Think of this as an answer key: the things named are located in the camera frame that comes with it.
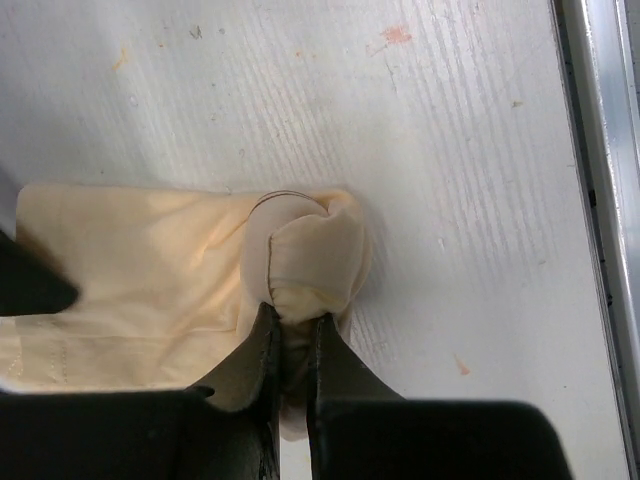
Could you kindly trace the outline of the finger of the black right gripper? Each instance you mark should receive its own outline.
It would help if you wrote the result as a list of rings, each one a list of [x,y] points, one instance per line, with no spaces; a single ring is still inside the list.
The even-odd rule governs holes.
[[[1,232],[1,315],[56,314],[76,303],[80,292],[42,260]]]

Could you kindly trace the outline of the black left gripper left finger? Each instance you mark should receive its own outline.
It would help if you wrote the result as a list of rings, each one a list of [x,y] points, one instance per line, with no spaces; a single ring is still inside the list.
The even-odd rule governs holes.
[[[4,479],[277,479],[280,325],[178,390],[4,394]]]

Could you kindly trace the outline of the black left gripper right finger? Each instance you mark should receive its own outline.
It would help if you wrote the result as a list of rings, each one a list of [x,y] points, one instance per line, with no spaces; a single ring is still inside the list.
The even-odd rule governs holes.
[[[307,429],[315,479],[567,479],[556,431],[513,401],[409,400],[317,320]]]

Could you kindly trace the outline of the beige underwear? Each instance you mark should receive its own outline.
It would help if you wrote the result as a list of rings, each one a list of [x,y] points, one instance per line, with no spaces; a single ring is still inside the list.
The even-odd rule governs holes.
[[[372,247],[349,193],[266,194],[33,184],[17,242],[72,280],[57,314],[1,323],[1,384],[14,392],[189,386],[249,335],[261,304],[283,333],[280,427],[306,434],[312,322],[350,331]]]

